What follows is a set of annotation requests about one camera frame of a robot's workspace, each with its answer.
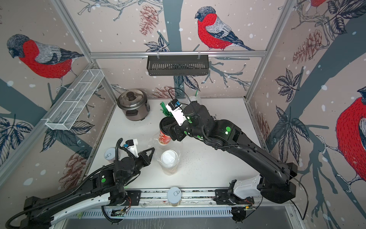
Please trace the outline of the red cup black lid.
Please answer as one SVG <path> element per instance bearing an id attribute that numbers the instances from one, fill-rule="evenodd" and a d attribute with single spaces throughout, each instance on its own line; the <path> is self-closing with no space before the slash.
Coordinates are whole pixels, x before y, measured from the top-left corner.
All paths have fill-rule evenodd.
<path id="1" fill-rule="evenodd" d="M 171 142 L 171 137 L 166 135 L 162 130 L 160 130 L 159 133 L 159 137 L 158 137 L 158 142 L 160 145 L 162 146 L 166 146 L 167 144 L 169 144 Z"/>

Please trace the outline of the yellow cup white lid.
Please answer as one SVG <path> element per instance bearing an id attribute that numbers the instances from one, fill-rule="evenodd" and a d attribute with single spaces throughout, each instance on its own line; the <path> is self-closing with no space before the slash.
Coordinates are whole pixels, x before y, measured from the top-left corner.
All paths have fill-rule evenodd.
<path id="1" fill-rule="evenodd" d="M 162 153 L 158 162 L 160 163 L 163 172 L 170 176 L 175 174 L 178 170 L 180 155 L 173 150 L 167 150 Z"/>

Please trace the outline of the clear plastic carrier bag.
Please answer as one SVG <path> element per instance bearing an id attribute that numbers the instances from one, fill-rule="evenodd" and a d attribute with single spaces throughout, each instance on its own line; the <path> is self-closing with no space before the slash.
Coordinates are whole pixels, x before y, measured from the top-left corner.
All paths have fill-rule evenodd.
<path id="1" fill-rule="evenodd" d="M 200 96 L 200 91 L 196 90 L 192 95 L 190 95 L 189 97 L 186 98 L 186 102 L 188 104 L 190 104 L 190 102 L 194 102 L 196 101 L 197 103 L 199 104 L 203 104 L 202 103 L 202 99 L 201 99 L 201 96 Z"/>

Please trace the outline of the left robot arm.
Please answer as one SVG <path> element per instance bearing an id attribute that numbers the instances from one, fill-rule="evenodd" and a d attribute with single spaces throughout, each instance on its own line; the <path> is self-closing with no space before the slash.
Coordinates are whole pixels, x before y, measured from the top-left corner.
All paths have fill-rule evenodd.
<path id="1" fill-rule="evenodd" d="M 141 170 L 151 164 L 154 148 L 129 154 L 121 160 L 103 166 L 89 175 L 77 187 L 47 198 L 30 197 L 23 211 L 10 217 L 7 229 L 14 229 L 12 222 L 25 216 L 19 229 L 49 229 L 68 216 L 93 207 L 101 207 L 103 214 L 109 206 L 122 206 L 129 211 L 140 201 L 140 191 L 126 191 L 125 186 L 138 178 Z"/>

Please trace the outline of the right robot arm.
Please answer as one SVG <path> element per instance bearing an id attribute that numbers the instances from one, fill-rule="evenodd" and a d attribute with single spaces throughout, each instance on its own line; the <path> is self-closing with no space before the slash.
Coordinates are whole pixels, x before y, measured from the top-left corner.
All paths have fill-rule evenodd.
<path id="1" fill-rule="evenodd" d="M 296 196 L 296 185 L 291 179 L 297 176 L 297 165 L 284 163 L 256 145 L 231 121 L 215 120 L 207 108 L 196 101 L 184 109 L 174 99 L 166 106 L 172 117 L 160 122 L 160 130 L 173 141 L 181 142 L 186 136 L 198 139 L 214 149 L 226 151 L 259 172 L 247 180 L 232 180 L 226 194 L 218 194 L 217 204 L 242 204 L 248 197 L 262 196 L 282 204 Z"/>

